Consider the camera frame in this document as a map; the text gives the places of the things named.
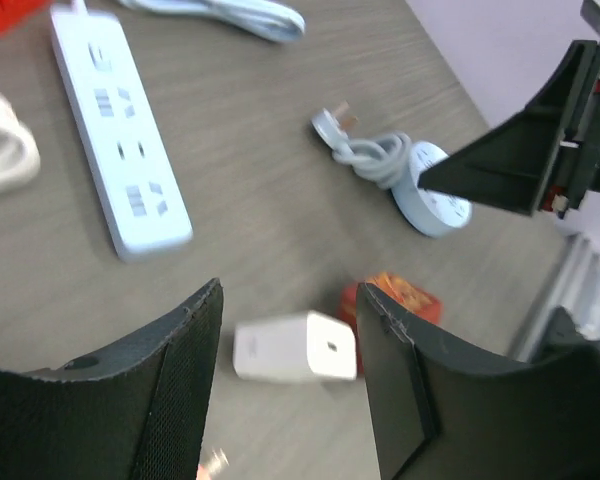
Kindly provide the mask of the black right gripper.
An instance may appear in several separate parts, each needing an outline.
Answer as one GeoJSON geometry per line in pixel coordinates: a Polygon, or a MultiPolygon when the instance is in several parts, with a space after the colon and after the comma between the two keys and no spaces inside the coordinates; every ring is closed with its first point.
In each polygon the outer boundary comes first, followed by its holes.
{"type": "Polygon", "coordinates": [[[600,41],[572,41],[520,112],[423,172],[418,186],[559,218],[600,193],[600,41]]]}

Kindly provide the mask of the white cube charger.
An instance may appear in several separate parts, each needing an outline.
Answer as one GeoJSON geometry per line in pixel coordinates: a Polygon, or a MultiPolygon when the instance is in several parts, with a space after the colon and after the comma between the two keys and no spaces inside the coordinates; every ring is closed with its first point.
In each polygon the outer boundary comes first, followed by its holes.
{"type": "Polygon", "coordinates": [[[313,310],[243,322],[235,327],[232,364],[247,380],[353,381],[356,339],[349,325],[313,310]]]}

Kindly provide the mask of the light blue power strip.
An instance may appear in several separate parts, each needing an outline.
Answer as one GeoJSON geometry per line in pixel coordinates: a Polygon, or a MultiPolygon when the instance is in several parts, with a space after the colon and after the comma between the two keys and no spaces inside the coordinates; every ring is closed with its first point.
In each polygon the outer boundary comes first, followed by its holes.
{"type": "Polygon", "coordinates": [[[80,1],[50,10],[52,46],[117,255],[130,262],[193,238],[126,35],[80,1]]]}

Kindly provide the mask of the orange-red cube socket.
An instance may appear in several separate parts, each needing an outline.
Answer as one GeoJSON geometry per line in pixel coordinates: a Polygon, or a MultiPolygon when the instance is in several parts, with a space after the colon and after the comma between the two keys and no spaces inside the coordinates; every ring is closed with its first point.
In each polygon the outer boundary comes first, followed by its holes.
{"type": "Polygon", "coordinates": [[[0,35],[47,7],[50,0],[0,0],[0,35]]]}

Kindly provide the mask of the dark red cube adapter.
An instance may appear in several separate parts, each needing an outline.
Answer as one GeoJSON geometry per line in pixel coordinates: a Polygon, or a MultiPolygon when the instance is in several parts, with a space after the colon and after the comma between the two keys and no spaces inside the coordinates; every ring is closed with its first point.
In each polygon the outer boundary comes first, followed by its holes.
{"type": "MultiPolygon", "coordinates": [[[[385,271],[368,277],[364,280],[364,283],[377,286],[406,310],[429,323],[439,324],[443,309],[441,301],[399,275],[385,271]]],[[[351,327],[356,341],[359,338],[356,320],[356,294],[358,285],[359,282],[354,282],[342,291],[337,312],[337,318],[351,327]]],[[[358,341],[356,345],[356,361],[357,376],[363,376],[363,362],[358,341]]]]}

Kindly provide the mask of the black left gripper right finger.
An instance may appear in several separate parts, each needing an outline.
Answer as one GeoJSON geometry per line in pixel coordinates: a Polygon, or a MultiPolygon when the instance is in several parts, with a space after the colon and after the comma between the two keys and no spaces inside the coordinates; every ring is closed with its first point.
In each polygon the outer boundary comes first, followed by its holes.
{"type": "Polygon", "coordinates": [[[600,340],[556,310],[520,362],[357,291],[357,326],[384,479],[600,479],[600,340]]]}

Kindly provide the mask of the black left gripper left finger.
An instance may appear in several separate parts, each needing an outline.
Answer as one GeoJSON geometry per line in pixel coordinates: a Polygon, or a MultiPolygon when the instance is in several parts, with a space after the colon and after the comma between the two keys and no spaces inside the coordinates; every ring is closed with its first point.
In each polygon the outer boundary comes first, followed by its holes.
{"type": "Polygon", "coordinates": [[[211,280],[58,369],[0,369],[0,479],[192,479],[222,325],[211,280]]]}

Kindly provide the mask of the round light blue socket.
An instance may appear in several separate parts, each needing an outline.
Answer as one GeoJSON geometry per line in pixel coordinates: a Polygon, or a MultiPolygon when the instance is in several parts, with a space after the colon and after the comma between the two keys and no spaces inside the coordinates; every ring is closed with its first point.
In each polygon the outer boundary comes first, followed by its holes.
{"type": "Polygon", "coordinates": [[[464,228],[472,216],[472,204],[463,198],[420,189],[420,175],[444,161],[447,154],[427,141],[416,142],[400,181],[391,188],[404,218],[421,234],[440,238],[464,228]]]}

